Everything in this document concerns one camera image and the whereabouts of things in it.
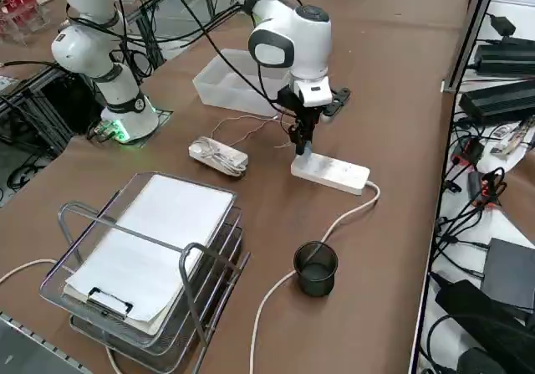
brown table surface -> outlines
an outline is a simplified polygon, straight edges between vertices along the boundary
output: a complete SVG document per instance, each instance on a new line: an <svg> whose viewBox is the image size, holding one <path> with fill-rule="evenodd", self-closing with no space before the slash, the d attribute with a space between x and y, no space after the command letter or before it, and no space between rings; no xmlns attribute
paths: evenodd
<svg viewBox="0 0 535 374"><path fill-rule="evenodd" d="M330 126L319 126L314 150L369 167L382 197L351 218L329 243L339 256L333 293L301 295L290 281L264 308L256 373L404 373L410 364L420 292L431 242L451 116L441 79L450 62L466 0L304 0L333 20L332 85L351 101ZM250 32L236 16L214 33L221 48L243 49ZM239 148L250 157L236 182L187 156L224 117L204 106L191 83L214 56L206 41L166 63L143 90L174 110L171 121L141 150L97 147L75 138L1 212L0 272L34 259L58 258L66 243L57 211L67 201L101 206L136 172L157 170L237 192L245 248L252 253L206 355L204 373L248 372L252 324L262 297L292 268L293 253L318 240L341 213L368 200L292 177L293 149L277 124ZM229 122L218 139L232 141L257 126ZM71 221L77 229L83 222ZM69 328L68 315L41 300L49 266L27 269L0 287L0 310L24 323L98 374L111 373L104 348ZM124 358L125 373L145 372Z"/></svg>

clear plastic bin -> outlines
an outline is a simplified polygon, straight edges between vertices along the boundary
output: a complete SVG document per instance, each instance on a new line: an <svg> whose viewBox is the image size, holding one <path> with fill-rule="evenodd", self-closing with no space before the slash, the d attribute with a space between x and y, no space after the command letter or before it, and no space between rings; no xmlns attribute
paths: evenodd
<svg viewBox="0 0 535 374"><path fill-rule="evenodd" d="M249 81L260 89L257 62L245 50L223 49L223 55ZM277 92L288 82L288 69L265 69L262 67L262 82L269 98L277 98ZM225 61L217 55L193 79L193 84L205 105L240 110L262 116L275 116L277 112Z"/></svg>

white cable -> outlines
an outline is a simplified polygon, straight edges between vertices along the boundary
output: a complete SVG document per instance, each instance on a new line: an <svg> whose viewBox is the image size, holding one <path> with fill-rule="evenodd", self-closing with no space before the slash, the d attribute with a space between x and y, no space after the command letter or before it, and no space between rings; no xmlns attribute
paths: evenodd
<svg viewBox="0 0 535 374"><path fill-rule="evenodd" d="M274 117L258 117L258 116L255 116L255 115L242 115L242 116L238 116L238 117L227 117L226 119L223 119L219 123L217 123L217 126L214 127L214 130L211 131L210 138L212 138L212 139L214 138L214 134L216 134L217 129L219 129L219 127L221 127L221 125L223 123L225 123L226 121L228 121L228 120L240 120L240 119L261 120L261 121L263 121L263 123L259 127L257 127L256 129L249 131L245 136L243 136L242 138L240 138L237 141L234 141L232 144L229 144L228 146L235 146L236 144L239 144L240 142L245 141L251 134L256 133L257 131L262 129L270 121L278 121L278 118L276 116L274 116Z"/></svg>
<svg viewBox="0 0 535 374"><path fill-rule="evenodd" d="M30 261L29 263L21 265L18 268L12 269L7 274L5 274L2 278L0 278L0 284L4 283L6 280L11 278L13 275L15 275L16 273L18 273L18 272L20 272L20 271L22 271L22 270L24 270L26 268L32 267L32 266L37 265L37 264L56 264L57 262L58 261L56 261L55 259L36 259L34 261ZM61 268L69 271L71 274L74 274L74 271L72 269L69 269L69 268L64 267L64 266L62 266ZM113 367L113 369L115 371L115 374L123 374L123 372L117 367L117 363L115 363L115 359L114 359L113 355L111 354L111 351L110 351L110 349L108 347L106 347L106 354L108 355L108 358L110 359L110 364Z"/></svg>
<svg viewBox="0 0 535 374"><path fill-rule="evenodd" d="M29 268L31 266L37 265L37 264L56 264L56 261L53 259L36 259L35 261L30 261L29 263L26 263L24 265L21 265L20 267L13 269L9 271L7 274L5 274L2 278L0 278L0 284L4 283L6 280L11 278L16 273Z"/></svg>
<svg viewBox="0 0 535 374"><path fill-rule="evenodd" d="M117 363L115 362L114 355L111 354L111 349L107 346L106 355L108 355L108 360L110 360L111 368L114 369L115 374L123 374L123 372L119 369L119 366L117 366Z"/></svg>
<svg viewBox="0 0 535 374"><path fill-rule="evenodd" d="M366 186L372 187L375 190L375 196L369 200L368 202L365 202L362 205L359 205L356 208L353 208L349 210L348 212L340 215L330 226L329 229L327 229L327 232L325 232L324 237L321 239L321 243L325 243L331 233L336 229L336 227L342 222L344 219L346 219L349 215L353 215L354 213L357 213L358 211L363 210L364 208L374 204L377 200L379 200L379 197L381 195L381 190L379 186L377 186L375 183L367 181ZM260 315L262 314L262 309L266 302L268 301L269 297L275 292L275 290L278 289L278 287L286 282L288 279L292 278L295 275L295 271L292 271L286 275L284 275L263 297L262 302L258 306L257 310L257 316L254 320L254 327L252 328L252 338L251 338L251 353L249 355L249 374L253 374L254 372L254 348L257 344L257 332L258 332L258 323L260 322Z"/></svg>
<svg viewBox="0 0 535 374"><path fill-rule="evenodd" d="M247 170L246 163L239 163L234 161L231 157L225 154L224 151L220 149L217 145L212 142L213 139L206 137L199 137L197 140L191 143L192 146L197 146L196 148L199 151L196 151L196 158L201 158L200 160L210 160L215 162L215 167L217 170L225 173L228 176L240 177Z"/></svg>

clipboard clip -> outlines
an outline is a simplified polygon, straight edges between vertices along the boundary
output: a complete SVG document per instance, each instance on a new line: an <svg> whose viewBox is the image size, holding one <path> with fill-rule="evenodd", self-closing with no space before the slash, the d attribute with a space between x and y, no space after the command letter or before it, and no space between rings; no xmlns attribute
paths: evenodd
<svg viewBox="0 0 535 374"><path fill-rule="evenodd" d="M94 287L88 293L86 303L97 307L100 310L100 314L104 316L112 315L121 320L125 320L128 313L134 308L134 305L131 303L110 295L97 287Z"/></svg>

green light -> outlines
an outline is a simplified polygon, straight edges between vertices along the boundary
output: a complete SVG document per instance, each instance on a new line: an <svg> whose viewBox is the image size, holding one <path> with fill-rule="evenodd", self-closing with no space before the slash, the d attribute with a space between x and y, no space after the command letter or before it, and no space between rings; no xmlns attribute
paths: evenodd
<svg viewBox="0 0 535 374"><path fill-rule="evenodd" d="M120 120L114 120L115 138L119 142L128 142L130 134L125 130L125 127Z"/></svg>

